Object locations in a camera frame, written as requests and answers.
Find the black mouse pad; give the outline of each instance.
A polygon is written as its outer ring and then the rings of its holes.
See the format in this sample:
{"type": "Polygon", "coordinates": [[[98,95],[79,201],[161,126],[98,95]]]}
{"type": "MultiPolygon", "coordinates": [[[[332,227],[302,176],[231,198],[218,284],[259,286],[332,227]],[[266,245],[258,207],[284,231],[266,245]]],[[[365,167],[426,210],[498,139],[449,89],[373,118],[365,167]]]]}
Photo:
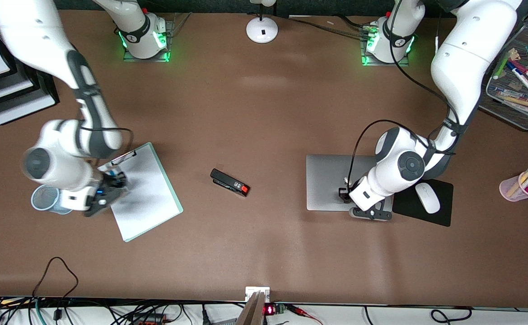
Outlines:
{"type": "Polygon", "coordinates": [[[392,212],[449,227],[450,216],[452,214],[452,193],[454,186],[450,183],[445,183],[444,181],[437,181],[436,179],[419,181],[417,184],[419,183],[427,183],[433,188],[441,204],[440,210],[434,214],[429,214],[425,210],[424,206],[422,206],[421,200],[416,194],[414,188],[415,184],[404,191],[394,194],[394,200],[392,200],[392,212]]]}

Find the brown table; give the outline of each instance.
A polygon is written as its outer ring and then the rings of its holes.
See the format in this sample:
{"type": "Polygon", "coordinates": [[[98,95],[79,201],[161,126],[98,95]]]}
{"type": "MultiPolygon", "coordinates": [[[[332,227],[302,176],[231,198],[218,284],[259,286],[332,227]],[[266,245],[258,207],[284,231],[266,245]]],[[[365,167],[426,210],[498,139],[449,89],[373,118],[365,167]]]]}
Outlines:
{"type": "MultiPolygon", "coordinates": [[[[454,184],[449,228],[310,212],[307,154],[350,154],[376,119],[428,134],[445,114],[440,101],[394,67],[362,66],[356,41],[285,19],[275,41],[258,45],[245,35],[250,16],[193,14],[172,61],[151,64],[121,61],[105,12],[61,17],[119,126],[137,145],[154,144],[184,212],[125,243],[110,211],[31,208],[38,185],[22,174],[22,154],[47,120],[76,114],[57,82],[59,105],[0,127],[1,295],[30,294],[60,255],[79,277],[76,296],[241,300],[245,286],[260,285],[284,301],[528,307],[528,200],[510,203],[497,190],[528,167],[528,134],[478,113],[440,177],[454,184]],[[214,185],[215,167],[251,185],[249,196],[214,185]]],[[[417,30],[406,68],[429,86],[435,23],[417,30]]],[[[453,21],[445,24],[443,35],[453,21]]],[[[359,154],[388,127],[374,127],[359,154]]],[[[53,265],[39,294],[72,284],[53,265]]]]}

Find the white lamp base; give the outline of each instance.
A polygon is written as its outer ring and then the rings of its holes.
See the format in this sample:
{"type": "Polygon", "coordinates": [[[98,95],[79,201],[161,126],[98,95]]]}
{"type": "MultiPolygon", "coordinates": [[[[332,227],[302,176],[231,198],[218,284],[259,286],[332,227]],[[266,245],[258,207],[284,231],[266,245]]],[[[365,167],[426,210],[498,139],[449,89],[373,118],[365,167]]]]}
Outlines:
{"type": "Polygon", "coordinates": [[[268,17],[252,19],[246,26],[248,37],[255,43],[268,43],[278,36],[278,25],[268,17]]]}

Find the mesh desk organizer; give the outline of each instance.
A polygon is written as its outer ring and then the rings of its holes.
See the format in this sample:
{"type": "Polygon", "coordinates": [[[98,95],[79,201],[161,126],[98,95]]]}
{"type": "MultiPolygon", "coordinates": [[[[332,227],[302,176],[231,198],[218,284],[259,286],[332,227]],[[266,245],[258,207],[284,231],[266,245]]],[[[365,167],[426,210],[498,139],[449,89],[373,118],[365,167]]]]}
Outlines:
{"type": "MultiPolygon", "coordinates": [[[[512,48],[515,48],[520,55],[520,60],[518,62],[525,67],[528,66],[528,23],[525,23],[515,36],[503,47],[499,54],[498,61],[496,61],[497,67],[495,67],[491,77],[495,75],[499,63],[509,56],[508,51],[512,48]]],[[[522,128],[523,130],[528,130],[528,107],[513,107],[508,101],[497,97],[497,90],[495,90],[495,87],[518,91],[519,93],[525,94],[526,98],[528,98],[528,89],[522,85],[518,78],[507,67],[505,67],[503,71],[504,75],[501,73],[498,79],[490,78],[486,85],[486,94],[488,97],[483,96],[479,107],[519,128],[522,128]],[[522,88],[514,89],[511,85],[517,87],[520,85],[522,88]]]]}

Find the teal cable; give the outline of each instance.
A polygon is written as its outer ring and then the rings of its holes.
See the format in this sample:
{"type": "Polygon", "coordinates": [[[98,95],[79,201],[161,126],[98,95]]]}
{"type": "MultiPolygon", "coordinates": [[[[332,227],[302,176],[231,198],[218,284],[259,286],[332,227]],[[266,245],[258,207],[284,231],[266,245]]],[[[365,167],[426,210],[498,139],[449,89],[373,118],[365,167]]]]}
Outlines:
{"type": "Polygon", "coordinates": [[[39,310],[39,299],[35,300],[35,310],[37,311],[37,316],[39,316],[41,324],[47,325],[47,323],[45,323],[45,319],[43,319],[43,315],[41,315],[41,311],[39,310]]]}

